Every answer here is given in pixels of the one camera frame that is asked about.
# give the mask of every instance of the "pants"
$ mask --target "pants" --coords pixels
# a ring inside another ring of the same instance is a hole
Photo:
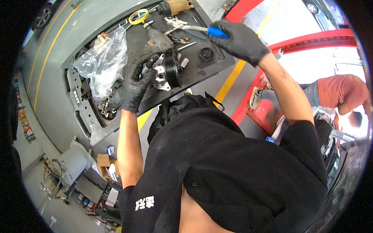
[[[299,84],[303,92],[305,93],[308,101],[310,102],[311,107],[321,106],[319,91],[317,90],[317,81],[311,84]],[[259,92],[259,97],[263,100],[270,100],[274,104],[279,105],[275,92],[272,90],[263,90]]]

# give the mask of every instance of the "car wheel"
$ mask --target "car wheel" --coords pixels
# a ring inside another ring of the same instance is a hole
[[[49,5],[44,6],[36,17],[33,28],[35,28],[36,30],[44,28],[52,18],[52,14],[52,8]]]
[[[317,9],[317,6],[313,3],[305,3],[305,5],[307,6],[307,9],[312,13],[312,14],[316,14],[317,12],[319,12],[319,10]]]

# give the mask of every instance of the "car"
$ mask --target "car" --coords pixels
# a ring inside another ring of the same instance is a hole
[[[349,27],[346,17],[334,0],[302,1],[323,31]]]
[[[49,0],[43,5],[42,9],[39,11],[38,15],[36,16],[35,20],[31,24],[31,27],[26,34],[26,37],[22,44],[23,48],[30,42],[35,32],[41,32],[45,28],[45,26],[50,22],[60,2],[62,1]]]
[[[58,5],[61,1],[59,0],[48,0],[37,14],[31,28],[35,30],[43,30],[44,27],[49,23],[54,13],[56,12]]]

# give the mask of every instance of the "gloved hand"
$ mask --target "gloved hand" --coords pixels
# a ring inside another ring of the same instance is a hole
[[[120,103],[122,109],[134,113],[139,112],[139,106],[142,98],[145,95],[146,89],[153,78],[156,77],[156,72],[150,69],[142,79],[139,78],[143,64],[154,56],[155,53],[146,52],[137,57],[128,65],[129,72],[124,77],[123,88],[119,91]]]
[[[229,35],[228,39],[210,36],[210,40],[227,53],[257,66],[259,61],[271,51],[265,46],[258,35],[243,23],[232,23],[217,20],[211,24]]]

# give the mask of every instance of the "cardboard box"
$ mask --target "cardboard box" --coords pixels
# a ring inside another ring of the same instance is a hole
[[[116,159],[110,160],[108,154],[98,154],[97,166],[102,177],[111,178],[117,182],[120,182],[118,161]]]

